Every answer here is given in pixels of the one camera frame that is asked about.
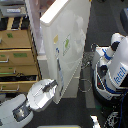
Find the white panel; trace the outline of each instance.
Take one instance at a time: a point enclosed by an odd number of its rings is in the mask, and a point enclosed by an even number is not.
[[[56,0],[41,18],[49,75],[59,84],[54,97],[56,103],[60,101],[81,62],[90,6],[89,0]],[[64,80],[62,93],[57,58]]]

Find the sticker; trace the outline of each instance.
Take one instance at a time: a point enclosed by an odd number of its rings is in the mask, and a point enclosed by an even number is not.
[[[27,53],[13,53],[15,58],[27,57]]]
[[[70,40],[71,40],[71,36],[68,35],[66,40],[63,42],[63,56],[67,53],[67,51],[70,48]]]
[[[13,68],[8,68],[8,69],[13,69]]]
[[[58,35],[56,35],[56,37],[54,38],[54,44],[56,44],[58,42]]]
[[[8,38],[13,38],[12,33],[7,33]]]
[[[6,86],[2,86],[2,88],[6,88]]]
[[[5,57],[5,55],[0,55],[1,57]]]

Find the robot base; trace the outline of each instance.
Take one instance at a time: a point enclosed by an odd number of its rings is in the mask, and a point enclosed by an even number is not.
[[[105,99],[105,98],[97,91],[97,88],[96,88],[96,86],[95,86],[94,70],[92,70],[91,72],[93,73],[93,75],[91,75],[91,78],[92,78],[92,88],[93,88],[93,93],[94,93],[95,98],[99,101],[99,103],[100,103],[101,105],[108,106],[108,107],[116,106],[116,105],[119,103],[119,99],[115,99],[115,98],[112,98],[111,100]]]

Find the black cable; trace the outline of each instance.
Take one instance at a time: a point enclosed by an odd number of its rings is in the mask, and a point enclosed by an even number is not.
[[[106,0],[97,0],[99,3],[104,3]]]

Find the cabinet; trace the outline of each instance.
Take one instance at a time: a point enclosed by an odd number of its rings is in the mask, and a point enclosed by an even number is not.
[[[22,19],[12,30],[14,18],[8,18],[6,30],[0,31],[0,93],[28,92],[41,79],[30,25],[21,30]]]

